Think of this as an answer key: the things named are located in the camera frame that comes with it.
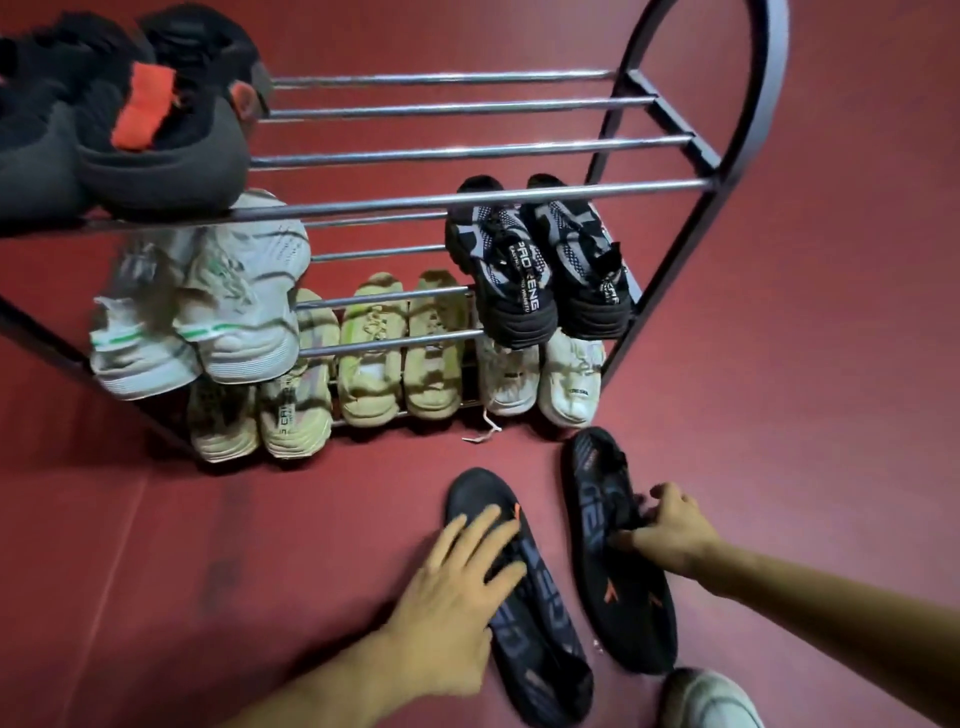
person's left hand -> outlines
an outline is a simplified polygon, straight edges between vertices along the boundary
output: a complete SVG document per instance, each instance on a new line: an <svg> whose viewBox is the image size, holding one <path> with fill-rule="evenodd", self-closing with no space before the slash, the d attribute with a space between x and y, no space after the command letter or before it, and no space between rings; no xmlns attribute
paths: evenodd
<svg viewBox="0 0 960 728"><path fill-rule="evenodd" d="M499 515L490 505L466 530L466 516L450 522L381 630L396 646L396 670L410 697L480 690L492 638L487 623L527 572L523 562L513 562L484 583L520 528L512 520L484 538Z"/></svg>

shoe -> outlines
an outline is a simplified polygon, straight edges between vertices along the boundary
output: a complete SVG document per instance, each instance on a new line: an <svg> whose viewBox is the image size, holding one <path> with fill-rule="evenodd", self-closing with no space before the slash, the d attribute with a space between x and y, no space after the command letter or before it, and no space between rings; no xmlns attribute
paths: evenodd
<svg viewBox="0 0 960 728"><path fill-rule="evenodd" d="M565 187L552 175L534 175L528 188ZM575 339L615 339L630 323L633 303L620 244L614 243L593 203L567 200L520 210L553 269L560 326Z"/></svg>
<svg viewBox="0 0 960 728"><path fill-rule="evenodd" d="M319 300L306 288L297 292L298 303ZM297 320L302 349L340 343L340 322L329 308L297 311ZM260 437L273 457L310 457L326 444L333 426L332 367L332 356L301 358L285 375L260 384Z"/></svg>
<svg viewBox="0 0 960 728"><path fill-rule="evenodd" d="M573 576L600 642L630 672L660 675L677 661L677 618L663 570L607 546L619 530L646 525L613 437L590 427L564 443L564 501Z"/></svg>
<svg viewBox="0 0 960 728"><path fill-rule="evenodd" d="M417 290L457 285L447 271L426 271ZM463 295L410 300L410 335L427 336L460 331L468 326L467 298ZM407 410L423 420L445 420L460 408L463 398L464 342L442 342L410 347L403 362L403 391Z"/></svg>
<svg viewBox="0 0 960 728"><path fill-rule="evenodd" d="M132 42L91 12L0 38L0 222L77 217L93 199L77 179L74 105Z"/></svg>
<svg viewBox="0 0 960 728"><path fill-rule="evenodd" d="M186 413L190 442L208 463L244 457L260 445L254 387L227 387L201 376L190 387Z"/></svg>
<svg viewBox="0 0 960 728"><path fill-rule="evenodd" d="M503 189L493 177L471 177L458 193ZM508 349L545 344L557 328L550 269L515 207L452 207L445 245L473 276L477 313L493 341Z"/></svg>
<svg viewBox="0 0 960 728"><path fill-rule="evenodd" d="M389 273L377 273L357 289L357 296L396 293L403 285ZM340 328L341 344L398 339L407 332L407 302L354 303ZM345 354L340 357L337 393L344 420L354 427L385 425L400 411L402 355L399 349Z"/></svg>
<svg viewBox="0 0 960 728"><path fill-rule="evenodd" d="M128 220L224 211L247 183L245 124L266 111L269 74L243 28L206 6L137 24L138 54L116 58L78 107L80 179Z"/></svg>
<svg viewBox="0 0 960 728"><path fill-rule="evenodd" d="M512 417L532 409L540 381L540 347L513 351L481 336L476 349L480 401L487 411Z"/></svg>
<svg viewBox="0 0 960 728"><path fill-rule="evenodd" d="M657 728L763 728L750 696L718 672L675 669L660 688Z"/></svg>
<svg viewBox="0 0 960 728"><path fill-rule="evenodd" d="M97 304L90 368L119 400L186 386L203 367L173 328L176 286L195 252L189 234L147 231L131 240Z"/></svg>
<svg viewBox="0 0 960 728"><path fill-rule="evenodd" d="M234 207L282 206L263 190ZM204 369L221 384L254 384L284 375L300 351L292 291L310 265L300 220L219 225L202 238L179 295L177 333L196 344Z"/></svg>
<svg viewBox="0 0 960 728"><path fill-rule="evenodd" d="M607 358L602 341L571 339L557 329L546 345L538 403L557 427L586 427L600 403L600 372Z"/></svg>
<svg viewBox="0 0 960 728"><path fill-rule="evenodd" d="M461 514L472 522L491 503L501 513L491 529L519 518L520 532L493 562L487 580L514 561L527 565L490 621L493 659L523 722L538 728L575 725L593 702L593 673L513 491L490 471L468 470L450 486L446 522Z"/></svg>

black sneaker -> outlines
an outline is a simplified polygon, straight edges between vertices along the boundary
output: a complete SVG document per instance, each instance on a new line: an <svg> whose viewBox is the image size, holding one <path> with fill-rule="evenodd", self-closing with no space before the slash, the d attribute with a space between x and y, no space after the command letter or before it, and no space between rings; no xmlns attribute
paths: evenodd
<svg viewBox="0 0 960 728"><path fill-rule="evenodd" d="M90 12L0 38L0 223L64 220L93 206L77 180L73 107L129 42L120 26Z"/></svg>
<svg viewBox="0 0 960 728"><path fill-rule="evenodd" d="M226 210L247 182L245 122L266 112L271 89L259 53L239 25L203 5L137 24L140 53L117 58L78 108L81 180L126 219Z"/></svg>
<svg viewBox="0 0 960 728"><path fill-rule="evenodd" d="M565 187L552 175L534 175L527 187ZM560 326L574 339L615 339L630 322L627 273L593 203L567 200L524 205L523 220L553 268Z"/></svg>
<svg viewBox="0 0 960 728"><path fill-rule="evenodd" d="M677 660L677 618L666 576L643 557L607 545L616 531L648 524L626 456L609 432L588 427L564 443L561 476L573 575L597 637L630 672L669 672Z"/></svg>
<svg viewBox="0 0 960 728"><path fill-rule="evenodd" d="M471 522L491 503L501 514L491 528L518 518L520 532L493 562L488 579L514 561L527 565L526 576L491 619L493 659L523 722L538 728L574 725L593 702L593 672L514 492L490 471L468 470L450 486L446 522L460 514Z"/></svg>
<svg viewBox="0 0 960 728"><path fill-rule="evenodd" d="M458 193L503 189L493 177L471 177ZM451 207L446 249L476 281L480 323L508 349L545 344L557 329L550 268L514 206Z"/></svg>

forearm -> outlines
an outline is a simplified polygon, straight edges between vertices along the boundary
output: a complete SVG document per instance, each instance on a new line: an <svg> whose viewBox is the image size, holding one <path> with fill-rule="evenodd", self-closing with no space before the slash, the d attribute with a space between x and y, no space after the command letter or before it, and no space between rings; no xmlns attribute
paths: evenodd
<svg viewBox="0 0 960 728"><path fill-rule="evenodd" d="M960 725L960 613L729 545L697 578L941 725Z"/></svg>
<svg viewBox="0 0 960 728"><path fill-rule="evenodd" d="M370 728L410 699L391 638L375 632L222 728Z"/></svg>

hand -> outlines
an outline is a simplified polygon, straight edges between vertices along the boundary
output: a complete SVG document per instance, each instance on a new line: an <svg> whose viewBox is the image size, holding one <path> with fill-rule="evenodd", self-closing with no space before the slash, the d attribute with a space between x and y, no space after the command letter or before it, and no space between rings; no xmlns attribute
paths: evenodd
<svg viewBox="0 0 960 728"><path fill-rule="evenodd" d="M396 670L408 681L410 699L480 691L490 658L487 623L527 572L523 562L513 562L484 584L493 560L520 529L512 520L484 538L499 515L500 508L490 505L466 530L466 516L450 522L383 627L395 642Z"/></svg>
<svg viewBox="0 0 960 728"><path fill-rule="evenodd" d="M723 543L720 536L700 512L696 498L676 484L656 485L650 496L660 500L654 524L613 534L611 546L638 551L665 571L699 579L698 567L713 546Z"/></svg>

